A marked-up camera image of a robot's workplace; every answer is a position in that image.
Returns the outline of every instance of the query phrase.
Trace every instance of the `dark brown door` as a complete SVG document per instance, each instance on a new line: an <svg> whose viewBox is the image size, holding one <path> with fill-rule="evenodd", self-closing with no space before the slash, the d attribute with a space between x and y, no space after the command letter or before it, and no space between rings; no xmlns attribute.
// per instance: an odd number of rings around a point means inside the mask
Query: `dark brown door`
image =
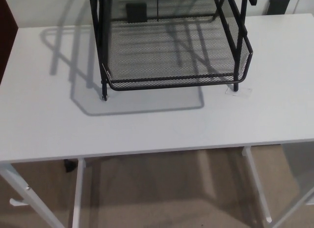
<svg viewBox="0 0 314 228"><path fill-rule="evenodd" d="M0 83L17 31L18 26L6 0L0 0Z"/></svg>

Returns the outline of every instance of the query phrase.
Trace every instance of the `organizer leg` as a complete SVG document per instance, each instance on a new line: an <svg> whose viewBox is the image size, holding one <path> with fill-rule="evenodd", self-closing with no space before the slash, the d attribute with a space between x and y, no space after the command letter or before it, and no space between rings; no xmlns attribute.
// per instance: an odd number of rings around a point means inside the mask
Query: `organizer leg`
<svg viewBox="0 0 314 228"><path fill-rule="evenodd" d="M102 91L103 91L103 101L107 101L108 100L108 93L107 93L107 82L103 82L102 81Z"/></svg>
<svg viewBox="0 0 314 228"><path fill-rule="evenodd" d="M235 83L234 84L234 91L237 92L239 90L239 84Z"/></svg>

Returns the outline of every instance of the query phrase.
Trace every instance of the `black mesh organizer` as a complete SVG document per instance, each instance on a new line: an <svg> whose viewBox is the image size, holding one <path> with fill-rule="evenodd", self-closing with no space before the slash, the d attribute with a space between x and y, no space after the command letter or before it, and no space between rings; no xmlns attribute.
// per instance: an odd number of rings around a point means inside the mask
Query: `black mesh organizer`
<svg viewBox="0 0 314 228"><path fill-rule="evenodd" d="M248 0L90 0L103 84L116 91L234 84L248 72ZM256 5L257 0L249 0Z"/></svg>

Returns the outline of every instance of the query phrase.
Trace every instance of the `caster wheel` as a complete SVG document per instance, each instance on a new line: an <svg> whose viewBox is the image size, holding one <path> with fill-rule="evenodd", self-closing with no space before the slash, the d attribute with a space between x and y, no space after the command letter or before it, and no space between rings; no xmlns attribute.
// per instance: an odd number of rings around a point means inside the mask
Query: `caster wheel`
<svg viewBox="0 0 314 228"><path fill-rule="evenodd" d="M106 95L105 97L102 96L102 98L103 98L103 101L107 101L108 100L108 95Z"/></svg>
<svg viewBox="0 0 314 228"><path fill-rule="evenodd" d="M70 173L74 171L75 168L78 167L78 164L74 161L65 159L64 160L64 167L65 167L65 172Z"/></svg>

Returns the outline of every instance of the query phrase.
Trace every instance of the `black object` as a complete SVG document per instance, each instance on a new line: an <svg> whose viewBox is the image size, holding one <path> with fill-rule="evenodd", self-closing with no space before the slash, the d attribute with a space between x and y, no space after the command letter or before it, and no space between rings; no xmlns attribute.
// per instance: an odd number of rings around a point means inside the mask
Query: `black object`
<svg viewBox="0 0 314 228"><path fill-rule="evenodd" d="M64 162L65 171L67 173L74 171L74 169L78 167L77 162L74 162L68 159L64 159L63 162Z"/></svg>
<svg viewBox="0 0 314 228"><path fill-rule="evenodd" d="M290 0L269 0L266 15L284 15Z"/></svg>
<svg viewBox="0 0 314 228"><path fill-rule="evenodd" d="M127 3L126 10L128 23L147 22L146 3Z"/></svg>
<svg viewBox="0 0 314 228"><path fill-rule="evenodd" d="M190 0L188 14L184 0L168 0L178 4L173 10L166 0L130 2L127 18L112 18L112 0L99 0L98 18L97 0L90 1L105 101L107 83L116 91L233 83L237 91L246 78L253 55L244 25L248 0L241 13L234 0ZM212 8L199 5L212 1ZM148 16L153 7L146 5L157 5L156 14Z"/></svg>

